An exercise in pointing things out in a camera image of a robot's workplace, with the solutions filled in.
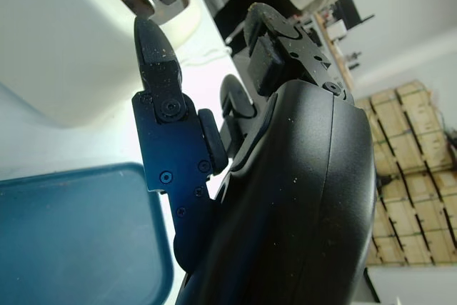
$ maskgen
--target white cable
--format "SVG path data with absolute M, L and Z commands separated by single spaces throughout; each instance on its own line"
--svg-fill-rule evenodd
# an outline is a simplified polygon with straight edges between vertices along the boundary
M 204 54 L 198 56 L 190 56 L 180 60 L 182 66 L 202 66 L 212 61 L 222 59 L 226 56 L 231 56 L 231 48 L 226 46 L 224 49 L 210 49 Z

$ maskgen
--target stacked wooden boxes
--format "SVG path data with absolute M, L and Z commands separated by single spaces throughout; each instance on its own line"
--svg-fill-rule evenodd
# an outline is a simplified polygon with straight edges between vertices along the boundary
M 425 87 L 415 81 L 356 102 L 371 125 L 378 193 L 367 264 L 457 263 L 457 172 Z

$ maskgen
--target screw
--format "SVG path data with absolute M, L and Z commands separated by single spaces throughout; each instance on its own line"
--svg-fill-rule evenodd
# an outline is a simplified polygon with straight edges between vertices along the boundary
M 330 91 L 331 93 L 335 94 L 336 96 L 339 96 L 341 94 L 341 89 L 339 88 L 338 85 L 335 85 L 333 82 L 324 83 L 322 88 L 326 89 L 327 91 Z
M 152 103 L 152 95 L 150 94 L 143 94 L 141 97 L 140 97 L 140 101 L 142 104 L 150 104 Z
M 181 105 L 176 99 L 167 99 L 162 103 L 162 113 L 167 117 L 173 117 L 179 113 Z
M 186 215 L 186 212 L 187 211 L 185 207 L 180 207 L 178 210 L 176 210 L 176 214 L 179 218 L 183 218 Z
M 211 165 L 209 164 L 209 162 L 207 162 L 207 160 L 201 160 L 199 162 L 199 171 L 200 172 L 206 173 L 209 171 L 210 168 L 211 168 Z
M 197 187 L 194 194 L 197 198 L 201 198 L 201 196 L 203 196 L 203 187 Z
M 173 174 L 169 171 L 162 171 L 160 174 L 160 182 L 162 184 L 169 184 L 173 180 Z

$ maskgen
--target blue tray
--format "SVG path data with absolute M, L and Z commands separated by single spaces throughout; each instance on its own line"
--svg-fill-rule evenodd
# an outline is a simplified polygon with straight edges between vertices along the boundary
M 138 164 L 0 183 L 2 305 L 162 304 L 173 267 Z

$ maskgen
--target black mechanical arm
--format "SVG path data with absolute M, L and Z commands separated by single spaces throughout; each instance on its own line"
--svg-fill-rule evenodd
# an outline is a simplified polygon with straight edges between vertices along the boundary
M 234 76 L 224 125 L 196 112 L 151 21 L 135 22 L 144 91 L 132 99 L 149 190 L 167 193 L 174 253 L 187 272 L 179 305 L 349 304 L 365 264 L 375 204 L 364 112 L 307 35 L 265 4 L 244 29 L 248 68 L 266 104 Z M 233 163 L 217 197 L 210 175 Z

